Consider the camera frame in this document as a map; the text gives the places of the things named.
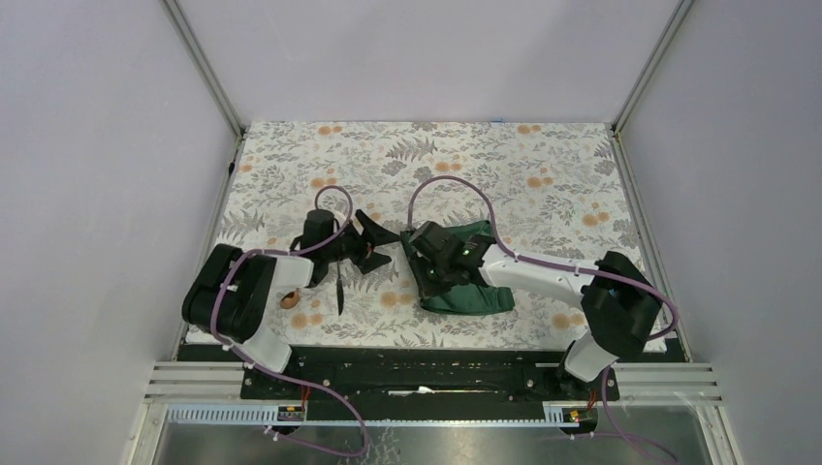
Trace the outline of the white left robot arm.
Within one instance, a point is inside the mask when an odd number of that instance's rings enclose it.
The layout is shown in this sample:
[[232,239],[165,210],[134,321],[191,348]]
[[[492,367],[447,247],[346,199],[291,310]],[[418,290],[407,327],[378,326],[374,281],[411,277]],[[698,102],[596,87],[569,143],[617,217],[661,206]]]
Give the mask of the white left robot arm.
[[273,395],[292,396],[300,388],[301,374],[289,364],[289,344],[264,323],[269,296],[295,297],[300,289],[314,288],[332,264],[342,261],[350,261],[362,274],[389,264],[392,259],[376,248],[399,242],[400,236],[359,209],[354,217],[359,228],[349,220],[338,223],[329,210],[309,211],[302,234],[284,254],[247,255],[236,246],[214,246],[183,299],[183,321],[267,369],[263,383]]

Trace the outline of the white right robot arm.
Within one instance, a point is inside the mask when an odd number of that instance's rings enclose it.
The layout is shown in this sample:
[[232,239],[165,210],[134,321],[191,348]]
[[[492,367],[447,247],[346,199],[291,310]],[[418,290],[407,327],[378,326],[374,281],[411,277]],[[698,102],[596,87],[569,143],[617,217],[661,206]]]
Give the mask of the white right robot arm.
[[400,240],[423,299],[443,297],[474,310],[475,302],[455,296],[455,289],[509,289],[581,310],[586,332],[570,343],[553,375],[535,387],[566,399],[594,396],[607,366],[640,355],[662,307],[643,274],[617,252],[582,264],[560,263],[550,256],[516,256],[492,236],[461,239],[434,222],[403,232]]

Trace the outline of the dark green cloth napkin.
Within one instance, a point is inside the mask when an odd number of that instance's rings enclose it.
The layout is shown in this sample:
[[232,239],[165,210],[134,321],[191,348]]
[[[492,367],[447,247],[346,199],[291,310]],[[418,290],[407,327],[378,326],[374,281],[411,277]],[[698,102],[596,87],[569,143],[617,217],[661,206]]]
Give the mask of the dark green cloth napkin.
[[419,299],[424,310],[443,315],[486,316],[515,309],[515,300],[509,288],[475,284],[453,286],[438,296],[419,295]]

